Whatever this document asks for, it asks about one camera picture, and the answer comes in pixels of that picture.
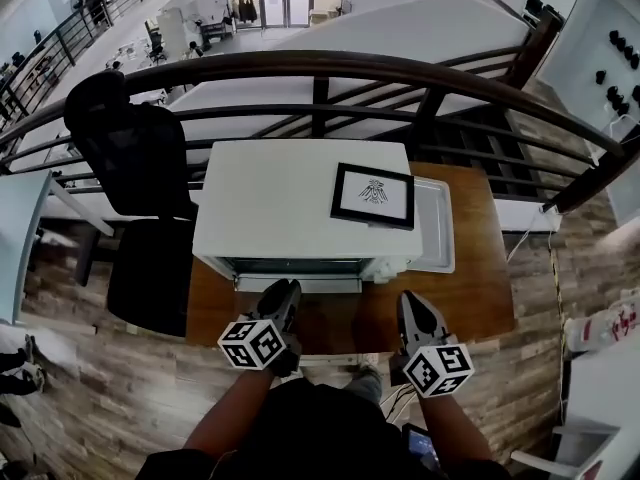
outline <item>wooden floor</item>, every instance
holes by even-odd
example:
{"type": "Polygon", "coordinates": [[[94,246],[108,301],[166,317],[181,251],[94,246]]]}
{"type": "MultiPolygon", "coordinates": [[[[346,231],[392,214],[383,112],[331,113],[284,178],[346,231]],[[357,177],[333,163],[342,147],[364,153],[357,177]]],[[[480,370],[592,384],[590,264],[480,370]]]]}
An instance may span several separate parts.
{"type": "MultiPolygon", "coordinates": [[[[557,104],[545,88],[530,90],[557,104]]],[[[517,121],[524,133],[585,150],[581,141],[544,123],[523,116],[517,121]]],[[[564,159],[531,152],[572,168],[564,159]]],[[[616,237],[609,236],[614,229],[611,208],[601,194],[565,216],[560,232],[551,237],[568,315],[602,309],[621,289],[640,284],[637,248],[614,245],[616,237]]],[[[510,250],[518,238],[505,236],[505,248],[510,250]]],[[[458,396],[505,463],[516,448],[543,451],[557,416],[560,318],[547,239],[531,236],[509,264],[517,328],[470,345],[477,374],[458,396]]],[[[127,334],[124,324],[103,309],[109,266],[95,264],[89,285],[78,287],[72,281],[74,254],[73,248],[52,244],[35,252],[25,309],[95,323],[100,330],[95,337],[29,331],[44,355],[49,386],[44,394],[4,397],[25,432],[0,428],[0,450],[29,460],[28,436],[40,466],[58,478],[133,478],[147,454],[182,445],[236,373],[215,350],[148,332],[127,334]]],[[[1,350],[17,347],[23,335],[24,330],[0,327],[1,350]]],[[[349,378],[339,368],[308,369],[305,374],[334,386],[349,378]]],[[[396,424],[406,421],[420,424],[415,402],[396,424]]]]}

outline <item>chair backrest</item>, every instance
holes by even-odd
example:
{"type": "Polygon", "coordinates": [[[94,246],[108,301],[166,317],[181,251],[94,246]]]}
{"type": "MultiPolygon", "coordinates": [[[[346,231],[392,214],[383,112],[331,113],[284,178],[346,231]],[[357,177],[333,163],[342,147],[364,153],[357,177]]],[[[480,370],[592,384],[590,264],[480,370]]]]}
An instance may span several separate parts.
{"type": "Polygon", "coordinates": [[[195,219],[180,121],[165,108],[130,104],[121,72],[74,87],[64,122],[119,214],[195,219]]]}

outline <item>smartphone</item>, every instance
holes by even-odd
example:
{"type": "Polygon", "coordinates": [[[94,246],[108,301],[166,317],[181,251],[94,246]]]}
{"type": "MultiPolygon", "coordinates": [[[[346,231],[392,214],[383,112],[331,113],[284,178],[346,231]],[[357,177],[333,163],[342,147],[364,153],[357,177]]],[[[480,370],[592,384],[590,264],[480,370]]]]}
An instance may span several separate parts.
{"type": "Polygon", "coordinates": [[[402,437],[411,455],[417,457],[430,471],[440,471],[440,461],[427,430],[405,423],[402,426],[402,437]]]}

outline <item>wooden desk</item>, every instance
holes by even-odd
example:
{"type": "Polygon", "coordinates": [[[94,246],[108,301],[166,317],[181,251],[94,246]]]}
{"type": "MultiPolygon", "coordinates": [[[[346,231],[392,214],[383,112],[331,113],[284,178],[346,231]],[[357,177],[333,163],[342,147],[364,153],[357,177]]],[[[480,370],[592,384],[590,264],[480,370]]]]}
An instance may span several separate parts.
{"type": "MultiPolygon", "coordinates": [[[[455,272],[405,272],[387,284],[364,283],[362,294],[303,295],[296,333],[305,354],[396,350],[396,299],[403,290],[432,302],[461,341],[482,340],[513,329],[504,243],[486,176],[476,169],[415,162],[411,172],[449,184],[455,272]]],[[[215,346],[227,324],[257,296],[236,293],[230,281],[194,258],[187,341],[215,346]]]]}

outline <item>picture frame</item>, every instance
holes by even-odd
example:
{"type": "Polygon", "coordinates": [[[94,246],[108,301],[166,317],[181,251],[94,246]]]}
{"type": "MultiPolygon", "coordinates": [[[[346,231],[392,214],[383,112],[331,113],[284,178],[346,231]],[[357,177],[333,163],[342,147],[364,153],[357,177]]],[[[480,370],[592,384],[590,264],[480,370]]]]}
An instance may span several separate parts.
{"type": "Polygon", "coordinates": [[[331,217],[410,231],[415,223],[414,177],[340,162],[331,217]]]}

